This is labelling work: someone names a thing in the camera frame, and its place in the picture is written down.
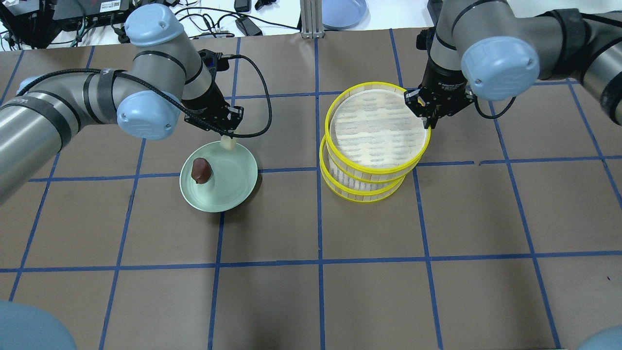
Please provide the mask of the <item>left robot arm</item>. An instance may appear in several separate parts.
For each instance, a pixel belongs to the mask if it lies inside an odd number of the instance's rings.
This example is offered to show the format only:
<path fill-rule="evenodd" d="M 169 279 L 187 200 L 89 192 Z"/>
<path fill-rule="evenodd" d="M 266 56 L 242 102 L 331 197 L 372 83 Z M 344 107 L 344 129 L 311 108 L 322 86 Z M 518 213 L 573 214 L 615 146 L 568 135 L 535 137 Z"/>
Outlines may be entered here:
<path fill-rule="evenodd" d="M 137 49 L 131 69 L 69 69 L 25 81 L 1 106 L 1 202 L 60 153 L 84 127 L 117 124 L 146 140 L 168 138 L 185 122 L 233 137 L 243 108 L 224 99 L 210 51 L 197 51 L 184 26 L 162 4 L 126 20 Z"/>

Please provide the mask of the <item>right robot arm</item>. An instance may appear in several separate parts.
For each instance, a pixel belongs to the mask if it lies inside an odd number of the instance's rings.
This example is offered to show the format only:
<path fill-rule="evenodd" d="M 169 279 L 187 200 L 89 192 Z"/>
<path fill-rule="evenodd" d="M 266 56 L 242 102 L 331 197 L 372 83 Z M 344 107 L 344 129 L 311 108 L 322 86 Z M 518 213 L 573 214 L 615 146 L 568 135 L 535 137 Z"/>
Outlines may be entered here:
<path fill-rule="evenodd" d="M 424 128 L 480 100 L 513 102 L 536 81 L 573 78 L 621 124 L 621 11 L 516 17 L 506 0 L 430 0 L 421 84 L 404 102 Z"/>

